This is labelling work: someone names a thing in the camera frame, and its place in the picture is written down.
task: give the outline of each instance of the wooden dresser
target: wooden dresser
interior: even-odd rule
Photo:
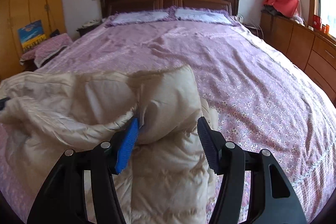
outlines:
[[[331,38],[289,19],[262,13],[266,43],[304,71],[336,105],[336,45]]]

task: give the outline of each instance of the pillow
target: pillow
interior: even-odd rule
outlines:
[[[132,13],[122,13],[112,16],[110,21],[106,24],[107,27],[127,24],[139,24],[156,21],[169,21],[169,9],[141,11]]]
[[[177,8],[175,17],[178,20],[199,21],[237,26],[239,22],[232,19],[225,10]]]

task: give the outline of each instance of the drawer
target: drawer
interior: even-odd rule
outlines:
[[[328,95],[331,101],[335,99],[335,92],[316,70],[314,70],[310,65],[307,65],[304,72]]]
[[[336,70],[326,60],[311,51],[308,64],[323,77],[333,90],[336,90]]]
[[[334,49],[329,42],[325,42],[322,39],[315,37],[313,50],[336,69],[336,49]]]

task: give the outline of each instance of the painting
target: painting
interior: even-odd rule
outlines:
[[[33,49],[42,41],[47,39],[43,31],[41,20],[30,23],[19,29],[17,32],[19,34],[23,52]]]

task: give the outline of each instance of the nightstand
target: nightstand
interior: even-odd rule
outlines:
[[[76,31],[79,32],[79,35],[82,37],[83,35],[97,28],[100,24],[101,22],[98,22],[97,24],[94,24],[94,25],[78,28]]]
[[[250,30],[250,32],[255,35],[256,37],[259,37],[261,39],[264,39],[263,32],[261,31],[259,26],[253,26],[248,23],[243,23],[243,26]]]

